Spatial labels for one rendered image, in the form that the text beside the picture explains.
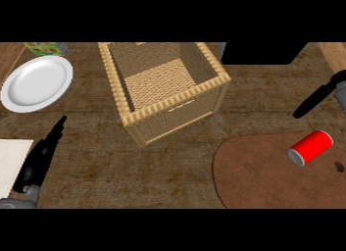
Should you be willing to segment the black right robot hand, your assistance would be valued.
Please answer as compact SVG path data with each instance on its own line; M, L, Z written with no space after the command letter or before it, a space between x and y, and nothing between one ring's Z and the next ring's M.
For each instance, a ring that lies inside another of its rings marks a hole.
M322 99L328 96L328 94L336 89L337 84L346 80L346 70L342 70L339 73L336 73L327 84L324 84L317 91L312 93L312 95L306 98L303 103L300 104L299 108L296 109L293 113L293 117L299 119L317 106L317 104L322 101Z

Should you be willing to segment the black appliance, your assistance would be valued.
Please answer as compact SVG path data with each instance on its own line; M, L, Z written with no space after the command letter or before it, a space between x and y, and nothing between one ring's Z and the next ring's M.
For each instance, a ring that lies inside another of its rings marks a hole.
M223 65L288 65L305 46L305 42L220 42L220 62Z

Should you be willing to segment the tan wicker basket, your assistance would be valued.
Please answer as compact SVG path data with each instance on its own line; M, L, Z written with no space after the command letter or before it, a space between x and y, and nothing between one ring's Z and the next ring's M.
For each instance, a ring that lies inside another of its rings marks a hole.
M102 42L121 125L144 146L217 112L231 77L203 42Z

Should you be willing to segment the red can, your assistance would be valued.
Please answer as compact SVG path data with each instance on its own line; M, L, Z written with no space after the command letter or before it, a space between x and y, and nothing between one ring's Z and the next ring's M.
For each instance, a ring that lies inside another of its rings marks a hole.
M331 147L333 138L322 130L311 132L288 148L288 157L297 166L305 166L314 158Z

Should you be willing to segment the light wooden plank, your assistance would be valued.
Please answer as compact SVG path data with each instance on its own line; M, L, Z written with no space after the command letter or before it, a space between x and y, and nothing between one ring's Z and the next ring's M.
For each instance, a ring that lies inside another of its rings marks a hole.
M346 70L346 47L342 42L318 42L318 49L334 73Z

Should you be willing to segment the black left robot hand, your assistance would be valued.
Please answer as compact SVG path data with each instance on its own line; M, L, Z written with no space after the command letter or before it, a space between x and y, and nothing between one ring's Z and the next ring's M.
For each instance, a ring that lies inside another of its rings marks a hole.
M14 184L15 192L25 193L31 185L42 186L50 166L56 144L62 137L65 120L67 117L59 119L46 138L37 142L27 156Z

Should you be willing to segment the white plate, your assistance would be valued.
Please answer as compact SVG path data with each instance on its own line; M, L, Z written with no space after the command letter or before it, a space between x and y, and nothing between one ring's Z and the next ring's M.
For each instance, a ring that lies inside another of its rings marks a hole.
M27 61L9 74L0 102L15 113L46 108L64 95L73 80L73 66L59 56L42 56Z

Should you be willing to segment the green patterned box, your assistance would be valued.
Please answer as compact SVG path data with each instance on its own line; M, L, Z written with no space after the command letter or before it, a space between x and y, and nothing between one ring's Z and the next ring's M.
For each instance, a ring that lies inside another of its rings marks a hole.
M64 56L68 52L67 45L62 42L25 42L24 45L36 56Z

